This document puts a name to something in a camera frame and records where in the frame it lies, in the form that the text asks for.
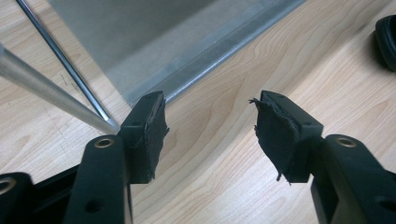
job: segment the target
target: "gray mat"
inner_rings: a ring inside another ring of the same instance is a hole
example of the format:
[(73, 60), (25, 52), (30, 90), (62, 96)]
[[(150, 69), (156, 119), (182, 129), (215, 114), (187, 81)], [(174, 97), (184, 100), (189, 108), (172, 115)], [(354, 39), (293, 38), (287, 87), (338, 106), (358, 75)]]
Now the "gray mat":
[(49, 0), (126, 101), (173, 99), (304, 0)]

